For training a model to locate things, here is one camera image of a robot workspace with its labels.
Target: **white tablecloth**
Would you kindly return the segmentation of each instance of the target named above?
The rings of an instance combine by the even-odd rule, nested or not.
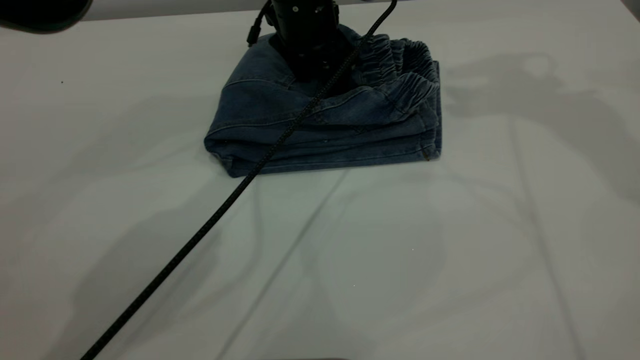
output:
[[[239,182],[202,138],[255,16],[0,29],[0,359],[79,358]],[[378,32],[441,61],[442,159],[260,176],[100,359],[638,359],[638,21],[430,0]]]

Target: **folded jeans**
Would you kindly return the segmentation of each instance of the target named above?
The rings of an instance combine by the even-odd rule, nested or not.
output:
[[[361,36],[340,26],[352,44]],[[246,175],[317,92],[296,81],[266,35],[222,90],[205,137],[232,177]],[[351,73],[356,87],[323,99],[262,173],[434,160],[442,150],[440,73],[422,42],[376,35]]]

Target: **black cable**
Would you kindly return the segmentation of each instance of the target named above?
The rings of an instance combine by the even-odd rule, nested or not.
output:
[[[356,48],[347,56],[342,65],[338,68],[338,71],[333,75],[329,82],[323,86],[320,91],[316,94],[316,96],[307,104],[307,106],[302,110],[302,112],[291,122],[291,125],[284,131],[278,141],[269,148],[269,151],[258,161],[258,163],[254,166],[253,169],[249,172],[249,174],[242,180],[240,185],[229,195],[229,198],[225,200],[225,202],[218,208],[218,210],[211,216],[210,219],[198,230],[198,232],[193,235],[193,237],[185,244],[180,251],[169,261],[169,263],[160,271],[156,277],[151,280],[149,285],[142,290],[140,295],[136,297],[135,300],[125,309],[125,311],[109,326],[107,331],[102,334],[102,336],[87,350],[87,352],[82,356],[80,360],[93,360],[96,356],[102,351],[102,349],[113,339],[118,331],[124,327],[124,325],[131,319],[131,317],[144,305],[144,303],[153,295],[153,293],[162,285],[162,283],[171,275],[171,273],[178,267],[178,265],[186,258],[186,256],[193,250],[193,248],[198,245],[200,240],[204,238],[204,236],[211,230],[211,228],[216,225],[216,223],[220,220],[222,215],[224,215],[227,210],[233,205],[233,203],[238,199],[238,197],[242,194],[244,189],[253,181],[253,179],[260,173],[262,168],[266,165],[266,163],[273,157],[278,148],[285,142],[285,140],[293,134],[296,128],[305,120],[307,116],[311,113],[311,111],[320,103],[322,99],[324,99],[325,95],[331,90],[331,88],[336,84],[338,79],[343,75],[343,73],[351,66],[351,64],[356,60],[360,50],[362,47],[369,42],[373,33],[378,29],[380,24],[394,11],[396,8],[397,0],[391,0],[391,4],[387,8],[387,10],[380,16],[380,18],[373,24],[369,32],[360,39],[360,43]]]
[[[264,14],[269,11],[269,7],[271,7],[271,0],[267,0],[267,2],[264,4],[262,9],[260,10],[260,13],[258,14],[258,17],[255,18],[251,30],[249,30],[249,36],[246,37],[246,41],[249,43],[249,47],[255,45],[255,43],[258,42],[258,38],[260,37],[260,25],[262,24],[262,18],[264,17]]]

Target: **cable connector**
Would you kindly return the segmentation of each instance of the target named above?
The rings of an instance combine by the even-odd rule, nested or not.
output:
[[[246,37],[246,41],[249,43],[249,47],[258,42],[260,37],[260,25],[253,25],[249,31],[249,36]]]

